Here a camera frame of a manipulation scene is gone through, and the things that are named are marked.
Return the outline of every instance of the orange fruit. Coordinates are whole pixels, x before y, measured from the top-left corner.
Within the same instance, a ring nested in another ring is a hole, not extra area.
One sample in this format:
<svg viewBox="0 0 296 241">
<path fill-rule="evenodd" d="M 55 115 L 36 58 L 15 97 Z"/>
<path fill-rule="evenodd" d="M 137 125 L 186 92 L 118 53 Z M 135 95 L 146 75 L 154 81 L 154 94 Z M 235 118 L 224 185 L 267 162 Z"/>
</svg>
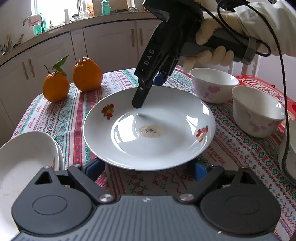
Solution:
<svg viewBox="0 0 296 241">
<path fill-rule="evenodd" d="M 69 93 L 70 84 L 66 76 L 60 72 L 49 74 L 43 83 L 43 95 L 52 103 L 66 98 Z"/>
<path fill-rule="evenodd" d="M 101 68 L 90 58 L 81 58 L 73 71 L 75 86 L 83 91 L 93 91 L 101 86 L 103 74 Z"/>
</svg>

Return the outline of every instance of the hand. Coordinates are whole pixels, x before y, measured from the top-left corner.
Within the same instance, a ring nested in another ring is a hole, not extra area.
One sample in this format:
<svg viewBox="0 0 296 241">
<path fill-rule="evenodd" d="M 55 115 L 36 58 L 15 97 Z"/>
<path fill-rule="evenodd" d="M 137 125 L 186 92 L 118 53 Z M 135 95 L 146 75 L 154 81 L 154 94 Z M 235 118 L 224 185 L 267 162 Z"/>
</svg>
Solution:
<svg viewBox="0 0 296 241">
<path fill-rule="evenodd" d="M 236 13 L 225 13 L 221 15 L 230 27 L 241 34 L 244 34 L 242 23 Z M 217 23 L 215 19 L 212 17 L 206 18 L 196 33 L 196 43 L 198 45 L 205 44 L 217 28 L 221 28 L 221 25 Z M 233 58 L 234 53 L 231 50 L 226 51 L 225 47 L 219 46 L 213 52 L 206 50 L 195 57 L 186 57 L 183 64 L 183 72 L 188 73 L 193 68 L 196 61 L 201 64 L 220 64 L 222 66 L 227 66 L 232 63 Z"/>
</svg>

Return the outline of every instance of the tablecloth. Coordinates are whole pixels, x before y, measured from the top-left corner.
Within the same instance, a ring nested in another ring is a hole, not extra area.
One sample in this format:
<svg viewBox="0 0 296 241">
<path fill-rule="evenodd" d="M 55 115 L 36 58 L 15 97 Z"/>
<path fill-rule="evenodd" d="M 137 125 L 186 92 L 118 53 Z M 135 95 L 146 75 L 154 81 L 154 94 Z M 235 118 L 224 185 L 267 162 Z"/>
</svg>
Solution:
<svg viewBox="0 0 296 241">
<path fill-rule="evenodd" d="M 72 164 L 89 162 L 95 156 L 87 148 L 82 136 L 84 119 L 102 98 L 137 86 L 134 70 L 106 73 L 101 87 L 88 93 L 82 93 L 71 84 L 67 98 L 58 103 L 50 103 L 42 94 L 38 95 L 25 112 L 13 137 L 32 130 L 44 131 L 62 148 L 65 168 Z M 241 85 L 261 89 L 283 103 L 283 94 L 268 83 L 252 76 L 238 78 Z M 164 85 L 192 93 L 191 78 L 182 73 L 180 66 L 175 68 Z M 296 108 L 293 104 L 289 99 L 289 117 L 294 120 Z M 281 218 L 275 234 L 288 241 L 296 228 L 296 190 L 283 177 L 277 161 L 284 123 L 270 137 L 254 138 L 245 134 L 235 124 L 231 100 L 225 104 L 209 104 L 209 107 L 216 120 L 216 133 L 210 146 L 198 158 L 205 163 L 222 165 L 228 170 L 237 170 L 241 165 L 249 166 L 279 201 Z M 96 183 L 117 198 L 121 194 L 177 196 L 192 187 L 195 180 L 187 172 L 186 165 L 155 172 L 137 172 L 106 165 L 104 173 Z"/>
</svg>

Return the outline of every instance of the person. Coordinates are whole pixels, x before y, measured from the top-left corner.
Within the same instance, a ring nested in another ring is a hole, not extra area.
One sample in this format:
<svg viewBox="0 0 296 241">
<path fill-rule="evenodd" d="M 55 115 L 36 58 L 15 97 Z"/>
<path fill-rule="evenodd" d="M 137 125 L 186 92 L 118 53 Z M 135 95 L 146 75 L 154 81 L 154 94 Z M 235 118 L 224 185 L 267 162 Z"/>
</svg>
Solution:
<svg viewBox="0 0 296 241">
<path fill-rule="evenodd" d="M 296 10 L 290 3 L 284 0 L 276 2 L 274 5 L 267 2 L 250 3 L 269 22 L 279 41 L 282 54 L 296 57 Z M 268 27 L 260 16 L 247 6 L 236 7 L 233 13 L 221 13 L 222 18 L 234 30 L 247 36 L 264 41 L 271 49 L 272 55 L 279 55 L 276 43 Z M 198 32 L 196 33 L 196 43 L 205 44 L 213 35 L 214 30 L 220 28 L 212 17 L 206 18 Z M 260 44 L 257 50 L 260 53 L 268 53 L 266 46 Z M 186 57 L 183 64 L 183 72 L 188 73 L 198 61 L 201 64 L 230 65 L 233 61 L 234 53 L 225 47 L 219 46 L 213 52 L 208 50 L 199 53 L 194 57 Z"/>
</svg>

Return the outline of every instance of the white sleeve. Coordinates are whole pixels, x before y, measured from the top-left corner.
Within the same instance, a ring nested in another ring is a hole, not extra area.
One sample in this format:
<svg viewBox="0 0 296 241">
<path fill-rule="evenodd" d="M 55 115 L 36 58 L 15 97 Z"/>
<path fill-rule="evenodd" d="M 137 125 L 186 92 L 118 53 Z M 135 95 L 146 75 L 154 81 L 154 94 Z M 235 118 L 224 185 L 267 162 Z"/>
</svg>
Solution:
<svg viewBox="0 0 296 241">
<path fill-rule="evenodd" d="M 296 57 L 296 11 L 286 1 L 280 0 L 274 5 L 265 2 L 250 3 L 267 19 L 279 41 L 282 54 Z M 267 43 L 271 54 L 279 55 L 274 38 L 266 24 L 252 9 L 239 6 L 234 9 L 241 20 L 244 32 Z"/>
</svg>

